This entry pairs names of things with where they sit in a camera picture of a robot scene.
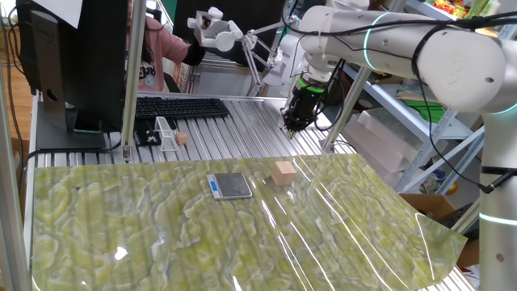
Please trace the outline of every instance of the white box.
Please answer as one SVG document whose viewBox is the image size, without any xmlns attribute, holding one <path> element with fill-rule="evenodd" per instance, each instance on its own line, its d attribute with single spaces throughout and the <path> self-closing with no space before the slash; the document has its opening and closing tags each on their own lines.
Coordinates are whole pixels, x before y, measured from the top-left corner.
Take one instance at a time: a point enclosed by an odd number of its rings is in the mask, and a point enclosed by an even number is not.
<svg viewBox="0 0 517 291">
<path fill-rule="evenodd" d="M 389 173 L 404 171 L 410 165 L 410 161 L 359 123 L 358 119 L 357 115 L 353 115 L 344 133 L 352 137 Z"/>
<path fill-rule="evenodd" d="M 343 133 L 343 137 L 354 146 L 355 150 L 358 154 L 361 154 L 364 159 L 372 166 L 373 170 L 377 172 L 377 174 L 392 188 L 395 188 L 398 181 L 402 177 L 402 173 L 390 173 L 386 170 L 377 160 L 371 156 L 351 135 L 348 133 Z"/>
<path fill-rule="evenodd" d="M 413 161 L 422 148 L 423 141 L 385 108 L 363 111 L 358 121 L 408 161 Z M 435 141 L 435 144 L 438 150 L 443 151 L 448 143 L 441 140 Z M 426 164 L 435 154 L 436 152 L 433 150 L 429 157 L 423 159 L 422 165 Z"/>
</svg>

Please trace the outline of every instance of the clear acrylic stand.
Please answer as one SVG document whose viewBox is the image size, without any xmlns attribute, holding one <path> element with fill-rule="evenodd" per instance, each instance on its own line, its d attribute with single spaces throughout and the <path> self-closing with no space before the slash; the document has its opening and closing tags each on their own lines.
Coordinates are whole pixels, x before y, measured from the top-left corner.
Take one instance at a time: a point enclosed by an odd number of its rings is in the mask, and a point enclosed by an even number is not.
<svg viewBox="0 0 517 291">
<path fill-rule="evenodd" d="M 175 140 L 176 131 L 170 129 L 169 123 L 165 117 L 156 117 L 154 131 L 159 132 L 160 138 L 162 139 L 162 147 L 160 148 L 160 151 L 169 152 L 179 150 L 178 143 L 176 143 Z"/>
</svg>

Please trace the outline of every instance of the person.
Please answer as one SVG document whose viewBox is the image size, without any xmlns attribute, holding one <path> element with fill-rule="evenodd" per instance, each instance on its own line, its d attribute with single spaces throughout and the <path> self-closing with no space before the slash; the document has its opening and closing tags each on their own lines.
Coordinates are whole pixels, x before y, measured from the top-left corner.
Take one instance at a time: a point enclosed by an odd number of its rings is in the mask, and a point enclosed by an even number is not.
<svg viewBox="0 0 517 291">
<path fill-rule="evenodd" d="M 129 1 L 128 28 L 131 27 L 131 14 L 132 0 Z M 192 37 L 192 39 L 192 44 L 183 42 L 177 36 L 173 36 L 157 20 L 147 16 L 145 18 L 138 90 L 159 92 L 164 90 L 166 83 L 163 72 L 163 57 L 173 61 L 176 65 L 181 65 L 181 63 L 199 65 L 203 60 L 205 50 L 195 37 Z"/>
</svg>

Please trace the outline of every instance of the white paper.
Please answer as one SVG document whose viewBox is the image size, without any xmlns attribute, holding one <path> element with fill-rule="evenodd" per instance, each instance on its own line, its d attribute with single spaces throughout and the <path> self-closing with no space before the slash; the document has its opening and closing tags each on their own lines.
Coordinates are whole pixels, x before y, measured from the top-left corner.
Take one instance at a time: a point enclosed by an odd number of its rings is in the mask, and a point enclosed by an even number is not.
<svg viewBox="0 0 517 291">
<path fill-rule="evenodd" d="M 47 10 L 77 28 L 81 18 L 82 0 L 34 0 Z"/>
</svg>

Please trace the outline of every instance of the slotted aluminum table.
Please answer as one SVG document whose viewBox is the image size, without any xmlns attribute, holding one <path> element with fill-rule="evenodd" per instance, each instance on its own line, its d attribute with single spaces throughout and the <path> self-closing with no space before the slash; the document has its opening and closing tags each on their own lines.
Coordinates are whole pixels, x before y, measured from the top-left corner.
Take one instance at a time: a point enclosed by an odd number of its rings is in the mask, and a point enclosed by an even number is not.
<svg viewBox="0 0 517 291">
<path fill-rule="evenodd" d="M 192 95 L 141 93 L 139 96 L 162 98 L 192 98 Z M 195 98 L 213 98 L 196 96 Z M 161 152 L 158 146 L 133 146 L 132 162 L 167 162 L 221 158 L 265 158 L 294 155 L 322 154 L 320 140 L 327 133 L 308 129 L 288 140 L 286 132 L 278 126 L 275 108 L 280 108 L 285 99 L 255 97 L 221 97 L 230 111 L 227 117 L 211 117 L 176 120 L 178 130 L 188 134 L 186 146 L 177 152 Z M 31 126 L 30 151 L 36 150 L 37 101 L 34 98 Z M 105 134 L 107 147 L 120 141 L 119 133 Z M 336 143 L 334 151 L 353 154 L 355 151 L 345 143 Z M 27 202 L 23 228 L 27 260 L 32 261 L 32 215 L 34 205 L 34 174 L 37 167 L 66 167 L 124 163 L 121 149 L 109 154 L 39 154 L 32 158 L 27 168 Z M 470 291 L 475 290 L 460 270 L 455 268 L 441 284 L 431 286 L 428 291 Z"/>
</svg>

